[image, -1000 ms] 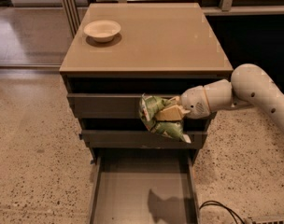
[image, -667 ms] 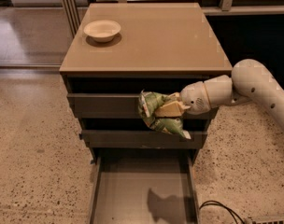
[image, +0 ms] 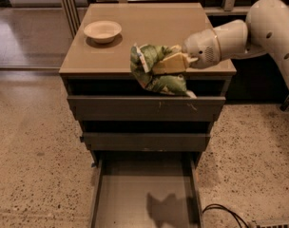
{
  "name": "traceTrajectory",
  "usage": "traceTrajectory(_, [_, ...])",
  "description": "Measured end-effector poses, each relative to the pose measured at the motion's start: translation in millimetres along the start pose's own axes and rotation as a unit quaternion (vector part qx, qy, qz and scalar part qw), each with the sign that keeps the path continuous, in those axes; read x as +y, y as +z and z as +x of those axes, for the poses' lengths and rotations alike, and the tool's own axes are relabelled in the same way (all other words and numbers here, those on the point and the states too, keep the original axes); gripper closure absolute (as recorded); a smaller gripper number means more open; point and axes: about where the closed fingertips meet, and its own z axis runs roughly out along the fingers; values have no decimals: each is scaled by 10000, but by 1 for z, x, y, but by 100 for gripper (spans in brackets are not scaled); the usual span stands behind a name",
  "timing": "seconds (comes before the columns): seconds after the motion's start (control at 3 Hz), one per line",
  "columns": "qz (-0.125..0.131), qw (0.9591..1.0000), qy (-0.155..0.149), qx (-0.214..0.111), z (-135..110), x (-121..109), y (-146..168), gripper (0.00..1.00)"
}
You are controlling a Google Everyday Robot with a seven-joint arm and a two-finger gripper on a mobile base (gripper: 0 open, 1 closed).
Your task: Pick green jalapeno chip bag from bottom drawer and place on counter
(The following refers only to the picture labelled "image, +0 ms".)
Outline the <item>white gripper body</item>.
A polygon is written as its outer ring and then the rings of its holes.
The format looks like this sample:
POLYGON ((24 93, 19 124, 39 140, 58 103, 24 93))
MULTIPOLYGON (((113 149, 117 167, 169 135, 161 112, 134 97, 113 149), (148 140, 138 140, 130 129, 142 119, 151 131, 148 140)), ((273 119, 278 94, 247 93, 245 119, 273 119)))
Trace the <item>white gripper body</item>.
POLYGON ((192 68, 208 68, 221 61, 218 36, 213 29, 191 34, 183 41, 182 52, 192 68))

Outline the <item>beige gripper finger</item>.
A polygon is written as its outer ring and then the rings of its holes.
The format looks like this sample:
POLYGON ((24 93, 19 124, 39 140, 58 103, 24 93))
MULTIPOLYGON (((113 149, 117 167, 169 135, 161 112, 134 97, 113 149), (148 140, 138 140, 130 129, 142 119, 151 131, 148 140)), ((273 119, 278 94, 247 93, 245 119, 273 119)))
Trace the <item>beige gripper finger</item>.
POLYGON ((195 63, 198 60, 198 57, 191 58, 186 53, 177 52, 170 56, 166 56, 155 64, 152 68, 152 72, 155 75, 182 73, 185 72, 192 63, 195 63))

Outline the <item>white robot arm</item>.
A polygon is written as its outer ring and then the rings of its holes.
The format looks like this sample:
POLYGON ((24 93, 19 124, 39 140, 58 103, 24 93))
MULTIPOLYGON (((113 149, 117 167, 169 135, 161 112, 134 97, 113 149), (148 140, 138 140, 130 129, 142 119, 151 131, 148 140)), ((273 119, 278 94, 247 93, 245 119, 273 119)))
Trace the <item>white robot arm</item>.
POLYGON ((245 20, 235 20, 187 37, 153 67, 155 75, 208 68, 227 59, 269 54, 289 89, 289 9, 280 0, 259 0, 245 20))

